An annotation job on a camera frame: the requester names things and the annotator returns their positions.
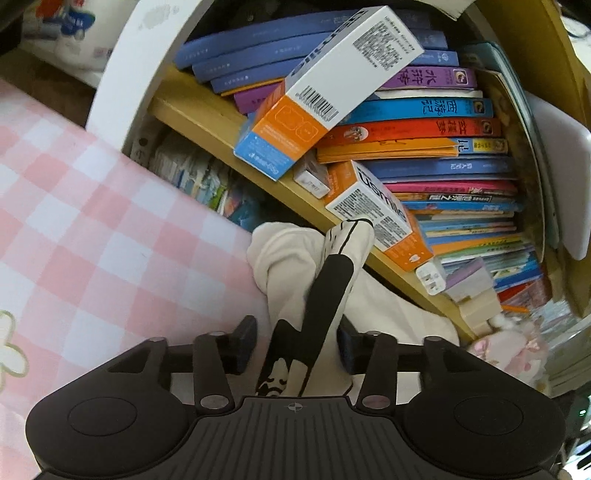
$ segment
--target pink plush toy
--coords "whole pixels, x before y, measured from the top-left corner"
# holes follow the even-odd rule
[[[531,322],[516,324],[502,314],[491,320],[497,332],[480,338],[468,348],[472,355],[534,386],[544,373],[548,345]]]

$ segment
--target orange book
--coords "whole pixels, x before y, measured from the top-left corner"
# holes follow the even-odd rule
[[[510,235],[494,236],[491,238],[481,238],[475,240],[464,240],[461,242],[451,242],[449,244],[432,245],[431,250],[435,255],[450,254],[459,252],[466,248],[486,247],[487,245],[503,245],[523,240],[521,233],[512,233]]]
[[[341,125],[330,130],[316,147],[335,147],[382,140],[431,137],[500,137],[498,118],[412,118]]]
[[[234,88],[232,90],[228,90],[226,92],[222,92],[222,93],[220,93],[220,96],[227,97],[230,95],[234,95],[235,93],[238,93],[238,92],[243,92],[244,90],[250,90],[250,89],[256,88],[256,87],[264,87],[265,85],[270,85],[272,83],[279,83],[282,80],[283,79],[264,80],[263,82],[253,83],[252,85],[245,85],[244,87],[238,87],[238,88]]]
[[[318,148],[320,163],[345,160],[376,160],[379,158],[457,157],[457,144],[449,138],[414,138],[385,140],[357,145]]]

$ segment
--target pink checkered fabric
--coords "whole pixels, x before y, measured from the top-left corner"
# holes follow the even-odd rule
[[[0,365],[2,480],[38,472],[24,424],[48,393],[145,338],[268,324],[249,233],[2,80],[0,190],[0,310],[29,366]]]

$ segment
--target small white box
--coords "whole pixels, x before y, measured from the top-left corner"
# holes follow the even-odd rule
[[[294,182],[304,187],[317,199],[321,199],[330,191],[329,171],[320,165],[314,151],[308,151],[294,167]]]

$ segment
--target black device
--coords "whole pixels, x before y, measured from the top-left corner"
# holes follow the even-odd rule
[[[343,364],[365,373],[347,397],[245,397],[256,320],[192,345],[146,340],[42,399],[26,434],[38,480],[445,479],[542,480],[564,438],[549,398],[440,337],[402,345],[343,319]],[[397,373],[421,372],[422,391],[396,405]],[[193,372],[194,406],[169,392]]]

